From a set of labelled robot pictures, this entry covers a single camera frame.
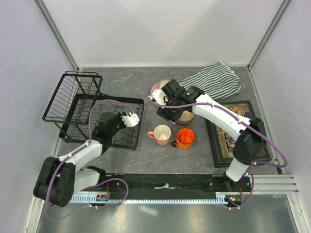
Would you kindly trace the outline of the brown bowl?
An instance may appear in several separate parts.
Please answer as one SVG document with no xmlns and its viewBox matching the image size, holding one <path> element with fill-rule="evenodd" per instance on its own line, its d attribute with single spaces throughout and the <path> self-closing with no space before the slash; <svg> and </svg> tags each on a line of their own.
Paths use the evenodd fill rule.
<svg viewBox="0 0 311 233">
<path fill-rule="evenodd" d="M 180 119 L 177 121 L 180 124 L 188 124 L 194 120 L 196 114 L 193 112 L 184 111 Z"/>
</svg>

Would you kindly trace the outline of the pink mug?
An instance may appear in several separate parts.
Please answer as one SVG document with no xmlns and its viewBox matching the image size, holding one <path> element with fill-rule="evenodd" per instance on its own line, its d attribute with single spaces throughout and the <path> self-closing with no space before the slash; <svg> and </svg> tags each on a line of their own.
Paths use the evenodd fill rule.
<svg viewBox="0 0 311 233">
<path fill-rule="evenodd" d="M 165 146 L 171 138 L 171 129 L 167 125 L 158 125 L 153 131 L 149 131 L 147 136 L 157 142 L 160 146 Z"/>
</svg>

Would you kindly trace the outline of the orange mug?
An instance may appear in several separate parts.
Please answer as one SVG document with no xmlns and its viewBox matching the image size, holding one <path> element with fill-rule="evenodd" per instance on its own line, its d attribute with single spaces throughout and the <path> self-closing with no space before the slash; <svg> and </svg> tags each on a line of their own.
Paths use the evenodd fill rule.
<svg viewBox="0 0 311 233">
<path fill-rule="evenodd" d="M 195 140 L 195 133 L 189 128 L 182 128 L 177 132 L 176 140 L 171 143 L 172 147 L 178 147 L 182 150 L 191 148 Z"/>
</svg>

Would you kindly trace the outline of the speckled grey plate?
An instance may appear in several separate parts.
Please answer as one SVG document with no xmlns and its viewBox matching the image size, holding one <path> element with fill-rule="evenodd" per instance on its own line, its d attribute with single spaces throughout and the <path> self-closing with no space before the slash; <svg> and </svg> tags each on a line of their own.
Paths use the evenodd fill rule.
<svg viewBox="0 0 311 233">
<path fill-rule="evenodd" d="M 159 81 L 159 85 L 160 86 L 164 86 L 166 85 L 168 82 L 170 81 L 170 79 L 167 79 L 167 78 L 163 78 Z"/>
</svg>

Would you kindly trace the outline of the pink plate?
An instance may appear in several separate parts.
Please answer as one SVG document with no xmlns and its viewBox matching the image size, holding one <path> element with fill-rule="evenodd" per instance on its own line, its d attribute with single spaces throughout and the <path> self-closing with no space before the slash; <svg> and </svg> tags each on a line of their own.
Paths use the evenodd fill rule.
<svg viewBox="0 0 311 233">
<path fill-rule="evenodd" d="M 153 87 L 151 88 L 150 94 L 152 95 L 153 92 L 154 92 L 155 90 L 158 90 L 158 89 L 160 89 L 160 87 L 159 87 L 159 82 L 157 82 L 157 83 L 155 83 L 155 84 L 153 85 Z"/>
</svg>

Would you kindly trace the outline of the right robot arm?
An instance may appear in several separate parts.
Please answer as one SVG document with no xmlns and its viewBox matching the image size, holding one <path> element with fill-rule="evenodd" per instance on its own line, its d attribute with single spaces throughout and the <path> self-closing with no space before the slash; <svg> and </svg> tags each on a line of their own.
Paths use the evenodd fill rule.
<svg viewBox="0 0 311 233">
<path fill-rule="evenodd" d="M 159 108 L 157 114 L 175 124 L 184 111 L 193 112 L 217 125 L 228 133 L 235 146 L 233 159 L 223 174 L 223 187 L 234 191 L 247 169 L 266 147 L 264 123 L 261 119 L 249 119 L 223 107 L 196 86 L 188 89 L 172 79 L 161 89 L 152 92 L 150 100 Z"/>
</svg>

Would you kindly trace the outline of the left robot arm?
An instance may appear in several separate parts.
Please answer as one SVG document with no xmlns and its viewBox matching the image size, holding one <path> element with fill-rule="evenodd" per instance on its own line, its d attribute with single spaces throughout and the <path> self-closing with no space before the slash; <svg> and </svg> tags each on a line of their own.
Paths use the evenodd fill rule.
<svg viewBox="0 0 311 233">
<path fill-rule="evenodd" d="M 59 158 L 48 157 L 43 162 L 33 195 L 51 205 L 66 206 L 73 194 L 87 187 L 96 191 L 105 189 L 107 180 L 94 169 L 81 168 L 92 159 L 105 153 L 119 130 L 134 127 L 139 122 L 137 114 L 104 112 L 91 138 L 76 150 Z"/>
</svg>

